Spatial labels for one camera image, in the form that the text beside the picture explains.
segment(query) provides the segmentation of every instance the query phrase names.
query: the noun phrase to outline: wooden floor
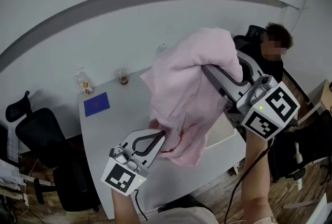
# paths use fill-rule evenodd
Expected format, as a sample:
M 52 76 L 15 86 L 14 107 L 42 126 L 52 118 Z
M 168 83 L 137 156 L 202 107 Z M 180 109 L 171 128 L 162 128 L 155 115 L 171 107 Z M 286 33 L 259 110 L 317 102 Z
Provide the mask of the wooden floor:
M 303 116 L 308 111 L 308 107 L 305 104 L 304 98 L 296 89 L 296 87 L 290 82 L 290 80 L 287 79 L 287 77 L 284 76 L 283 80 L 301 105 L 299 117 Z M 79 136 L 72 138 L 71 144 L 75 148 L 83 148 L 82 140 Z M 30 153 L 24 155 L 23 159 L 20 159 L 21 172 L 28 174 L 36 160 L 37 158 Z M 332 184 L 326 183 L 321 186 L 321 181 L 323 181 L 325 178 L 326 171 L 324 169 L 320 169 L 320 164 L 321 163 L 315 165 L 308 164 L 306 175 L 303 178 L 302 190 L 298 191 L 297 186 L 294 186 L 283 203 L 281 203 L 273 211 L 279 224 L 303 224 L 313 211 L 312 207 L 300 209 L 282 209 L 282 205 L 284 203 L 295 203 L 319 199 L 324 192 L 327 193 L 328 201 L 332 201 Z M 241 162 L 240 165 L 240 174 L 242 172 L 242 168 L 243 162 Z M 52 170 L 43 166 L 41 162 L 36 163 L 35 169 L 31 175 L 40 179 L 53 181 Z M 201 187 L 193 194 L 199 201 L 203 202 L 206 206 L 211 208 L 219 223 L 224 223 L 225 212 L 227 210 L 230 195 L 238 180 L 239 176 L 234 176 L 231 172 L 227 172 L 226 174 L 221 175 L 218 179 L 215 179 L 212 183 Z M 272 209 L 283 199 L 294 183 L 295 182 L 292 179 L 281 179 L 276 184 L 272 183 L 271 181 L 269 202 Z M 62 209 L 56 192 L 44 194 L 45 205 L 39 205 L 37 203 L 32 183 L 27 184 L 26 193 L 29 198 L 30 210 L 39 218 L 41 218 L 44 223 L 113 223 L 113 221 L 107 219 L 102 206 L 100 206 L 100 211 L 98 213 L 94 213 L 92 210 L 69 213 Z M 234 196 L 227 223 L 243 219 L 243 210 L 240 204 L 240 194 L 241 186 L 238 188 Z M 41 223 L 29 211 L 22 216 L 26 210 L 26 207 L 22 201 L 10 200 L 9 203 L 14 210 L 14 213 L 18 219 L 18 223 Z

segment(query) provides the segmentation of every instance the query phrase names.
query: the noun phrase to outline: chair armrest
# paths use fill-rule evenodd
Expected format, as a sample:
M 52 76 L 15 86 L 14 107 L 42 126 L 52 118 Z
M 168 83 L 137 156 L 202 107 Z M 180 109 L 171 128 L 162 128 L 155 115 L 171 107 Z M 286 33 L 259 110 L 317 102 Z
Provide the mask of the chair armrest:
M 44 197 L 43 197 L 44 192 L 54 192 L 57 190 L 57 188 L 55 186 L 41 186 L 38 178 L 35 178 L 33 180 L 33 185 L 35 188 L 35 194 L 37 197 L 37 201 L 41 205 L 45 204 Z
M 299 179 L 303 178 L 305 174 L 306 174 L 306 168 L 302 168 L 300 171 L 298 171 L 296 173 L 285 176 L 285 178 L 288 178 L 288 179 L 293 178 L 293 180 L 299 180 Z
M 298 122 L 297 122 L 297 120 L 296 120 L 295 118 L 293 118 L 293 119 L 291 119 L 291 120 L 289 121 L 289 123 L 284 127 L 284 129 L 281 130 L 280 133 L 283 133 L 283 132 L 287 131 L 287 130 L 288 130 L 289 128 L 291 128 L 291 127 L 297 127 L 297 126 L 298 126 Z

